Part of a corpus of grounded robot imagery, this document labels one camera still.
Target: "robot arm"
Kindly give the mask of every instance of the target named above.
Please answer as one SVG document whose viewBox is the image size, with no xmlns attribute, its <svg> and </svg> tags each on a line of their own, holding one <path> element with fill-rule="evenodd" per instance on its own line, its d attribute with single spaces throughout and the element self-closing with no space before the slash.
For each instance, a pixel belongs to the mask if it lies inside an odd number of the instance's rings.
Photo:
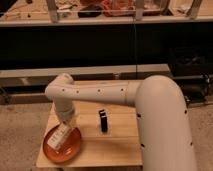
<svg viewBox="0 0 213 171">
<path fill-rule="evenodd" d="M 180 88 L 164 76 L 141 83 L 74 85 L 68 74 L 48 85 L 61 122 L 74 114 L 70 100 L 135 106 L 144 171 L 196 171 L 187 108 Z"/>
</svg>

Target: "wooden tabletop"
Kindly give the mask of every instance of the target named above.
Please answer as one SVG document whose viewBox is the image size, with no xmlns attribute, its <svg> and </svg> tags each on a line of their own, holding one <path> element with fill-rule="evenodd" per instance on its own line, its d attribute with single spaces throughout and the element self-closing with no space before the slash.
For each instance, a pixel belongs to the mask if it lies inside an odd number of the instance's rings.
<svg viewBox="0 0 213 171">
<path fill-rule="evenodd" d="M 81 152 L 62 165 L 49 161 L 42 147 L 37 167 L 97 167 L 142 165 L 135 109 L 131 107 L 89 102 L 74 102 L 77 126 L 82 134 Z M 102 133 L 98 111 L 105 109 L 108 132 Z M 46 133 L 58 124 L 52 108 Z"/>
</svg>

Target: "glass shelf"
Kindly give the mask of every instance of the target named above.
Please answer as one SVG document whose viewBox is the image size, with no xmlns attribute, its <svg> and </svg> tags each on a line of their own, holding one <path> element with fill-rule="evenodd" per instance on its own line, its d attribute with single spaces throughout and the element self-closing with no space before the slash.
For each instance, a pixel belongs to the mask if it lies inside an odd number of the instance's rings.
<svg viewBox="0 0 213 171">
<path fill-rule="evenodd" d="M 213 21 L 212 0 L 1 0 L 0 2 L 0 26 L 163 23 L 185 22 L 196 18 Z"/>
</svg>

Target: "orange plate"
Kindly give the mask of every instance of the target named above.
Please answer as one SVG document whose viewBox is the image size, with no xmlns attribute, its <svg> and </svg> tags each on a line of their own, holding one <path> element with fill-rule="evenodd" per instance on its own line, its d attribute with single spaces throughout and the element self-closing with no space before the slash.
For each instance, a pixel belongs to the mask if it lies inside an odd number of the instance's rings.
<svg viewBox="0 0 213 171">
<path fill-rule="evenodd" d="M 52 128 L 44 138 L 43 151 L 46 157 L 55 162 L 62 163 L 72 159 L 79 151 L 81 147 L 81 132 L 78 128 L 75 128 L 66 141 L 61 145 L 58 151 L 52 149 L 48 144 L 48 140 L 51 135 L 56 131 L 59 125 Z"/>
</svg>

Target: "tiled floor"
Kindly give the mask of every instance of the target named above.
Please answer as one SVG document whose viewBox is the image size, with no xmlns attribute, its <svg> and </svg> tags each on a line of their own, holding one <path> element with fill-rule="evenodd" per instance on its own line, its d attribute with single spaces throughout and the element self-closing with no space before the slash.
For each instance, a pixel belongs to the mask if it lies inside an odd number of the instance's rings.
<svg viewBox="0 0 213 171">
<path fill-rule="evenodd" d="M 35 166 L 50 103 L 0 106 L 0 171 L 53 171 Z M 189 109 L 198 171 L 213 170 L 213 106 Z M 139 167 L 82 168 L 68 170 L 125 170 Z"/>
</svg>

